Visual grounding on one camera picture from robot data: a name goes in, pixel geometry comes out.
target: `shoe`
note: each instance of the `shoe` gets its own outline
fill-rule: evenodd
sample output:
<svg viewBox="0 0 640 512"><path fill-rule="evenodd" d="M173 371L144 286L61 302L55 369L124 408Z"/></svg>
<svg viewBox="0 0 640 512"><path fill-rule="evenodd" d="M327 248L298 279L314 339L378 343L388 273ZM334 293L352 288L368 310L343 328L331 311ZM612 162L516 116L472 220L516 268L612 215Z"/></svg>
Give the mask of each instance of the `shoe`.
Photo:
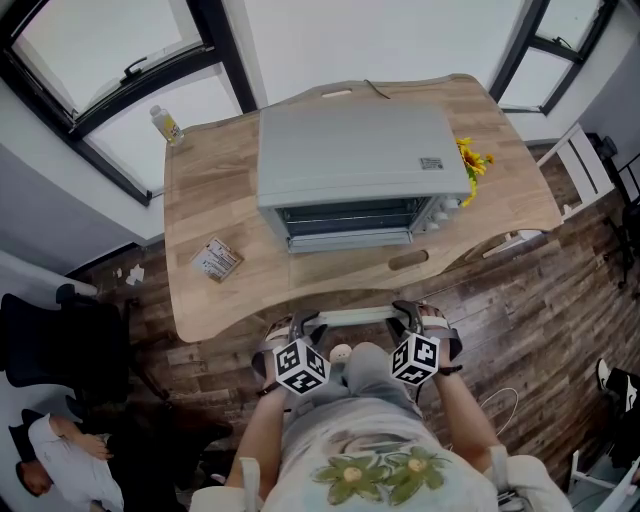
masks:
<svg viewBox="0 0 640 512"><path fill-rule="evenodd" d="M598 387L601 391L605 391L607 389L607 380L609 379L609 367L607 363L604 362L604 359L598 359L596 363L596 377L598 378Z"/></svg>
<svg viewBox="0 0 640 512"><path fill-rule="evenodd" d="M351 356L351 347L346 344L336 345L329 353L329 362L334 365L336 363L346 364Z"/></svg>
<svg viewBox="0 0 640 512"><path fill-rule="evenodd" d="M624 402L624 412L629 412L633 409L633 404L636 402L636 396L638 396L638 390L631 385L631 379L627 375L627 398Z"/></svg>

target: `wooden desk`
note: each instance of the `wooden desk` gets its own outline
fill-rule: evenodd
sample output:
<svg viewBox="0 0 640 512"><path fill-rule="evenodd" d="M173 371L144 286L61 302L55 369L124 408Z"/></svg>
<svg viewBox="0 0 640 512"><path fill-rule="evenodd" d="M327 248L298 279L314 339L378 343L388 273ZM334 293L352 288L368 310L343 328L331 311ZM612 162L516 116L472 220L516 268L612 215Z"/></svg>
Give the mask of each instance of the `wooden desk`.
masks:
<svg viewBox="0 0 640 512"><path fill-rule="evenodd" d="M385 94L437 103L456 137L496 163L480 178L478 197L440 232L415 236L410 246L290 255L256 210L258 119L241 117L194 126L184 143L167 149L165 243L178 335L213 338L267 306L309 294L353 289L399 289L439 274L477 244L518 229L561 224L553 196L504 113L471 76L376 84ZM351 94L324 98L328 92ZM286 103L380 98L364 82L316 87ZM191 257L219 236L245 261L222 284L192 268ZM391 270L389 260L426 250L421 264Z"/></svg>

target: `printed shirt graphic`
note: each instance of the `printed shirt graphic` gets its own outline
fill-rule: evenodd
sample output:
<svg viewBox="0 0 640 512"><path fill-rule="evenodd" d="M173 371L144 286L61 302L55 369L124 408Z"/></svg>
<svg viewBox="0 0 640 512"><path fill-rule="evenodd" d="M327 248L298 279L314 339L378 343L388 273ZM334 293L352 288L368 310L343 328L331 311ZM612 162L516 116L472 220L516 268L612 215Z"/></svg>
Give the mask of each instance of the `printed shirt graphic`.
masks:
<svg viewBox="0 0 640 512"><path fill-rule="evenodd" d="M280 478L263 512L498 510L487 478L382 401L361 400L356 410L336 404L293 437L285 434Z"/></svg>

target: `oven label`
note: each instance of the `oven label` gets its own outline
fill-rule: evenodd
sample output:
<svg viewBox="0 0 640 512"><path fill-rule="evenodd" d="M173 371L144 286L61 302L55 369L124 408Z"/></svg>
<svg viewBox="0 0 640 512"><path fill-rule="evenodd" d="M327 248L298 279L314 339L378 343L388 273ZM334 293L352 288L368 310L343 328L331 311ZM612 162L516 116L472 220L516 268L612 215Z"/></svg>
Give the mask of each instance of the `oven label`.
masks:
<svg viewBox="0 0 640 512"><path fill-rule="evenodd" d="M442 158L430 158L424 157L420 159L420 167L422 167L423 171L433 171L444 169L442 165Z"/></svg>

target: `black chair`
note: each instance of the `black chair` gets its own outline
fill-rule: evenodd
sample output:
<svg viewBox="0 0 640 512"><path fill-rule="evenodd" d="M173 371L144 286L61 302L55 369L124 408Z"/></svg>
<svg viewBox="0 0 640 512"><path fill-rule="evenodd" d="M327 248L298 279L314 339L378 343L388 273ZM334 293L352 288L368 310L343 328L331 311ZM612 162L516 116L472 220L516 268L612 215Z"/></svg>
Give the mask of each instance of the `black chair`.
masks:
<svg viewBox="0 0 640 512"><path fill-rule="evenodd" d="M618 283L618 288L622 289L627 284L627 275L633 267L635 258L640 257L640 197L624 207L621 226L616 226L609 217L604 220L604 223L611 226L619 242L618 247L604 255L604 260L608 261L618 252L622 253L623 277ZM634 296L638 298L640 294L636 293Z"/></svg>
<svg viewBox="0 0 640 512"><path fill-rule="evenodd" d="M56 293L59 310L29 304L11 294L0 306L0 370L12 386L60 384L70 387L85 405L124 402L129 369L149 390L166 401L135 359L129 343L130 308L123 317L113 304L101 304L64 285Z"/></svg>

